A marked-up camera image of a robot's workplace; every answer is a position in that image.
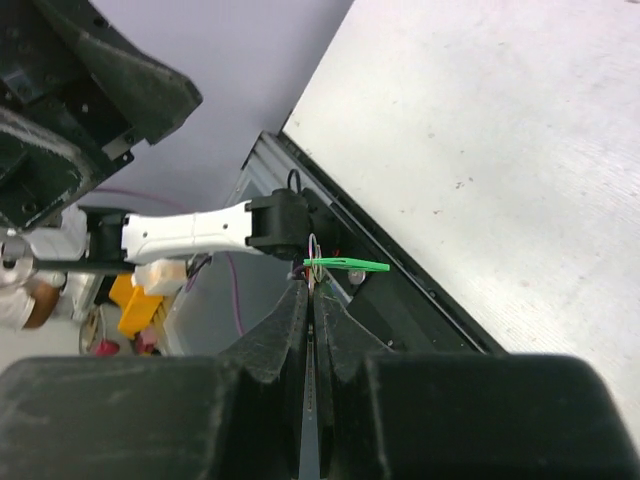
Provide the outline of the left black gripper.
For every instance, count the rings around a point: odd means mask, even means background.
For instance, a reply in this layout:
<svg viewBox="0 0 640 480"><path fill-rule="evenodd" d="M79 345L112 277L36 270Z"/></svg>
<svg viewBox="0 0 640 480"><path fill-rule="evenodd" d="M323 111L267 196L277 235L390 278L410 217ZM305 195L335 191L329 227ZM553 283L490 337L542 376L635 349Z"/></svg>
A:
<svg viewBox="0 0 640 480"><path fill-rule="evenodd" d="M3 1L1 226L50 222L95 185L86 153L120 169L134 159L134 129L157 144L202 101L91 2Z"/></svg>

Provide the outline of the green key tag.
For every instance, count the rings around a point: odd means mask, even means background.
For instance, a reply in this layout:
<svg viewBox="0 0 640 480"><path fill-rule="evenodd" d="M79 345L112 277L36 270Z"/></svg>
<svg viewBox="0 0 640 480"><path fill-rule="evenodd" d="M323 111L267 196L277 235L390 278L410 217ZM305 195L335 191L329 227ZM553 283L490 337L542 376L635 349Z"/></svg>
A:
<svg viewBox="0 0 640 480"><path fill-rule="evenodd" d="M335 270L355 270L364 272L389 272L389 264L349 257L316 257L305 259L303 265L306 268L315 266Z"/></svg>

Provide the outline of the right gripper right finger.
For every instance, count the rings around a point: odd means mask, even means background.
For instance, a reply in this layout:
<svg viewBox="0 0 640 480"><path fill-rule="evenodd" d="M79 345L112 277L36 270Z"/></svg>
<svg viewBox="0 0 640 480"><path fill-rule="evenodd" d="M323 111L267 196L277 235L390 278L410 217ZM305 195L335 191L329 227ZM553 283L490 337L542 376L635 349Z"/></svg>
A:
<svg viewBox="0 0 640 480"><path fill-rule="evenodd" d="M406 353L315 290L320 472L327 479L635 479L601 377L564 355Z"/></svg>

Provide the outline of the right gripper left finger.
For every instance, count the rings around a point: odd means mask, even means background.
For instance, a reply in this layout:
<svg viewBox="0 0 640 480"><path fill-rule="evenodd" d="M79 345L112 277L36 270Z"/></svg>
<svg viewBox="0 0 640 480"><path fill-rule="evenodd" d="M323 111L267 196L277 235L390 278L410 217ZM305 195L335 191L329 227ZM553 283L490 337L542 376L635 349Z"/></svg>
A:
<svg viewBox="0 0 640 480"><path fill-rule="evenodd" d="M294 479L308 291L213 357L35 357L1 376L5 479Z"/></svg>

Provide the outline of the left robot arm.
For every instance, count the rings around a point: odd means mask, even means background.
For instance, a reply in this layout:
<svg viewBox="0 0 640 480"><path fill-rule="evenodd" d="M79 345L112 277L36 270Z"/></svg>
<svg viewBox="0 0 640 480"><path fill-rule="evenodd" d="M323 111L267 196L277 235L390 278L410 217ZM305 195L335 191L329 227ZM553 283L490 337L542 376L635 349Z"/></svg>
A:
<svg viewBox="0 0 640 480"><path fill-rule="evenodd" d="M87 1L1 5L1 263L127 272L159 259L246 251L299 256L309 206L296 189L225 209L144 216L78 201L178 130L202 97Z"/></svg>

